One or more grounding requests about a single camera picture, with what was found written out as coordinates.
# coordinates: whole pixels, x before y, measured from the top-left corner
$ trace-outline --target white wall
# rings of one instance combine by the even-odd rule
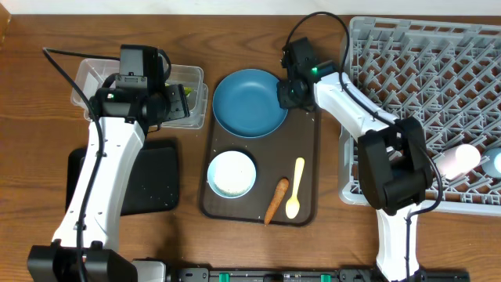
[[[501,0],[0,0],[12,14],[500,16]]]

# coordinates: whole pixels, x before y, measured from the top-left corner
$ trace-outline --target dish rack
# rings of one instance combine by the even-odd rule
[[[423,125],[427,150],[469,143],[481,153],[501,146],[501,27],[355,17],[345,71],[374,103]],[[395,152],[390,159],[398,157]],[[339,193],[348,204],[364,204],[357,173],[357,148],[341,129]],[[481,164],[488,161],[482,157]],[[501,215],[501,182],[480,165],[443,179],[437,211]],[[438,196],[436,179],[423,206]]]

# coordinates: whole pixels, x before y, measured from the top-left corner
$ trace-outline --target blue plate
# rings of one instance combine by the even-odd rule
[[[275,131],[285,120],[276,93],[278,79],[263,70],[240,70],[221,81],[212,110],[218,123],[243,138],[257,138]]]

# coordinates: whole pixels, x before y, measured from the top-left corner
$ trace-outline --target orange carrot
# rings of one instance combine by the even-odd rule
[[[279,208],[280,202],[285,196],[287,189],[289,189],[289,180],[281,179],[276,185],[275,195],[273,196],[272,202],[268,206],[268,211],[266,211],[265,225],[268,225],[269,222],[272,221],[272,218],[275,215],[276,210]]]

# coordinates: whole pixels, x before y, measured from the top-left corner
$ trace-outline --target green clip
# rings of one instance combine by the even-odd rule
[[[330,275],[329,274],[320,275],[320,282],[330,282]]]
[[[219,282],[229,282],[229,274],[228,273],[219,273]]]

